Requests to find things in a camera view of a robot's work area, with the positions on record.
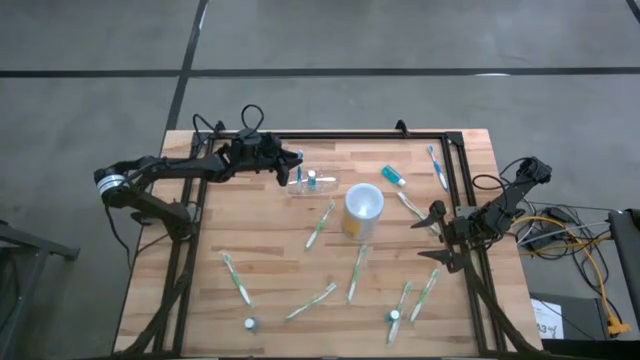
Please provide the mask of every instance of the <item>gray floor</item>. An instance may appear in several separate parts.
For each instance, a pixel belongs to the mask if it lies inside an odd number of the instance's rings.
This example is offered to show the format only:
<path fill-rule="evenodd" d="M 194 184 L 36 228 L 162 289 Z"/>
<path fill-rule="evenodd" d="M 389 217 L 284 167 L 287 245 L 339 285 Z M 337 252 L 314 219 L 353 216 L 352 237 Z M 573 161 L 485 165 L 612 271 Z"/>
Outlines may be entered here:
<path fill-rule="evenodd" d="M 0 70 L 177 69 L 197 0 L 0 0 Z M 212 0 L 194 68 L 562 67 L 640 65 L 640 25 L 624 1 Z M 22 344 L 27 358 L 107 354 L 128 281 L 93 186 L 97 167 L 160 148 L 176 79 L 0 79 L 0 218 L 81 246 L 52 259 Z M 194 112 L 239 127 L 488 128 L 500 166 L 536 155 L 553 168 L 530 198 L 640 206 L 640 76 L 190 80 Z M 139 229 L 116 212 L 134 246 Z M 581 212 L 585 221 L 606 213 Z M 613 244 L 607 293 L 634 328 Z M 569 259 L 524 259 L 531 291 L 594 297 Z"/>

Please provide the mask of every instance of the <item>wooden table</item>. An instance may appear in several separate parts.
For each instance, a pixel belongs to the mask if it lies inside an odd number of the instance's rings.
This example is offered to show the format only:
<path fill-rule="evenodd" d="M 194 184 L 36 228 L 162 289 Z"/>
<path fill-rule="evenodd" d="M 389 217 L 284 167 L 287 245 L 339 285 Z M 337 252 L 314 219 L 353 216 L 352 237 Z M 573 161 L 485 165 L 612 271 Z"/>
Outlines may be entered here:
<path fill-rule="evenodd" d="M 463 130 L 471 175 L 497 175 L 487 130 Z M 167 133 L 163 155 L 188 156 L 191 131 Z M 393 346 L 385 339 L 385 314 L 396 306 L 406 281 L 414 287 L 405 315 L 416 303 L 434 260 L 418 256 L 442 245 L 426 229 L 410 229 L 413 215 L 397 199 L 398 189 L 380 174 L 390 164 L 407 181 L 403 191 L 420 208 L 440 199 L 452 213 L 450 197 L 436 178 L 426 152 L 430 140 L 287 140 L 285 147 L 304 150 L 305 168 L 339 169 L 341 185 L 336 209 L 311 251 L 304 244 L 329 204 L 329 196 L 292 198 L 284 193 L 275 174 L 242 173 L 224 184 L 209 184 L 203 213 L 194 283 L 189 304 L 184 356 L 445 356 L 477 354 L 463 272 L 442 273 L 415 324 L 403 320 Z M 459 172 L 455 152 L 454 168 Z M 464 189 L 460 174 L 459 188 Z M 359 244 L 341 232 L 345 192 L 368 182 L 382 190 L 385 207 L 363 263 L 352 305 L 346 304 Z M 181 180 L 157 181 L 154 195 L 179 199 Z M 477 191 L 479 204 L 497 191 Z M 147 228 L 144 246 L 164 233 L 161 226 Z M 122 314 L 115 349 L 126 348 L 156 311 L 169 257 L 170 240 L 163 240 L 138 256 Z M 244 303 L 226 269 L 220 251 L 232 255 L 234 265 L 255 304 Z M 522 266 L 513 241 L 495 244 L 489 252 L 498 301 L 514 325 L 534 346 L 541 348 Z M 338 285 L 328 298 L 294 321 L 287 314 L 303 305 L 330 283 Z M 257 334 L 243 322 L 256 316 Z M 487 311 L 483 311 L 489 338 Z M 171 343 L 173 323 L 168 340 Z"/>

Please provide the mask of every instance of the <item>small bottle cap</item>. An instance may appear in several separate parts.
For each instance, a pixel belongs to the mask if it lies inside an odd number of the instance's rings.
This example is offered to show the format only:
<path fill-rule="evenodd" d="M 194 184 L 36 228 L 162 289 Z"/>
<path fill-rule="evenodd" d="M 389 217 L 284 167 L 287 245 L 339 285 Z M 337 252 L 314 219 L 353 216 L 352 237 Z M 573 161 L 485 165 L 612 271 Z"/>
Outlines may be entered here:
<path fill-rule="evenodd" d="M 247 330 L 252 330 L 254 326 L 256 326 L 256 321 L 253 318 L 248 318 L 247 320 L 244 321 L 244 327 Z"/>
<path fill-rule="evenodd" d="M 398 310 L 391 310 L 391 311 L 389 312 L 389 319 L 391 319 L 391 320 L 393 320 L 393 321 L 400 319 L 400 311 L 398 311 Z"/>

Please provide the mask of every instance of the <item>paper sign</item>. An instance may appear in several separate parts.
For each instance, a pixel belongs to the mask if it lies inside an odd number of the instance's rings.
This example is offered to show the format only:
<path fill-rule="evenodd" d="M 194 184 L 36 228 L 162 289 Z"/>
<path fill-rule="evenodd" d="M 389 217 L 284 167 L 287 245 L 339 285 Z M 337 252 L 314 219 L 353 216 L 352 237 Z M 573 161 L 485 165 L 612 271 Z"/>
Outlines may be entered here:
<path fill-rule="evenodd" d="M 541 339 L 564 339 L 562 307 L 557 304 L 531 299 Z"/>

